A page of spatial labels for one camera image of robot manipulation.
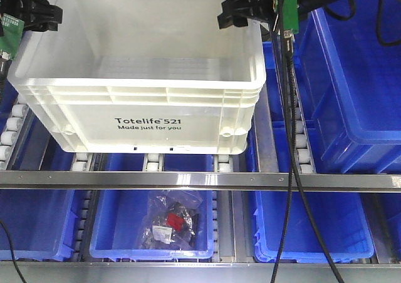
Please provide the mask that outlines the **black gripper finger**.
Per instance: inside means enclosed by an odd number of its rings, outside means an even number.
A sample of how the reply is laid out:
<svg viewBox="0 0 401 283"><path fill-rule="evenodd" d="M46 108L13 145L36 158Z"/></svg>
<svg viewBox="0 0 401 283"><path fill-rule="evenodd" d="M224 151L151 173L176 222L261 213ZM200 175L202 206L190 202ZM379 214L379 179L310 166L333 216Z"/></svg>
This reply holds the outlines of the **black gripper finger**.
<svg viewBox="0 0 401 283"><path fill-rule="evenodd" d="M1 0L1 15L20 19L25 25L58 25L63 21L63 10L47 0Z"/></svg>
<svg viewBox="0 0 401 283"><path fill-rule="evenodd" d="M34 32L57 31L58 23L53 21L45 23L25 23L24 30Z"/></svg>

